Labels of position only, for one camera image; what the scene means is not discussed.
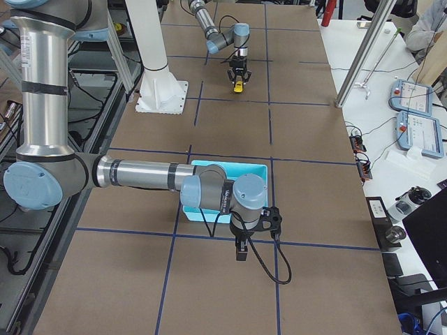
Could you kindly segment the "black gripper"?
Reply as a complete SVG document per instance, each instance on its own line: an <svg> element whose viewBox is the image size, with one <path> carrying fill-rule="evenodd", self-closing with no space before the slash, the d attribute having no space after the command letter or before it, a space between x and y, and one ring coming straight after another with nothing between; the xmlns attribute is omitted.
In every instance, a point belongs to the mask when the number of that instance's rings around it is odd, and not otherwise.
<svg viewBox="0 0 447 335"><path fill-rule="evenodd" d="M235 73L242 73L243 85L249 82L251 71L247 70L247 58L245 56L233 56L229 61L229 65L231 70L227 70L227 74L233 86L237 82L237 75Z"/></svg>

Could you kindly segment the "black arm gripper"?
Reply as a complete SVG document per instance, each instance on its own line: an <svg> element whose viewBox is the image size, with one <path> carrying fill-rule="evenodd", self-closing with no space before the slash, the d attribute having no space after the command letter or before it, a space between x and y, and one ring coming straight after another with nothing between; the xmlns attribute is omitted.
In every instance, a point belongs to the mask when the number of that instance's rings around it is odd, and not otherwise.
<svg viewBox="0 0 447 335"><path fill-rule="evenodd" d="M230 231L235 236L235 248L236 248L236 260L246 261L248 247L247 245L252 245L251 236L255 233L254 228L249 229L248 224L230 222Z"/></svg>

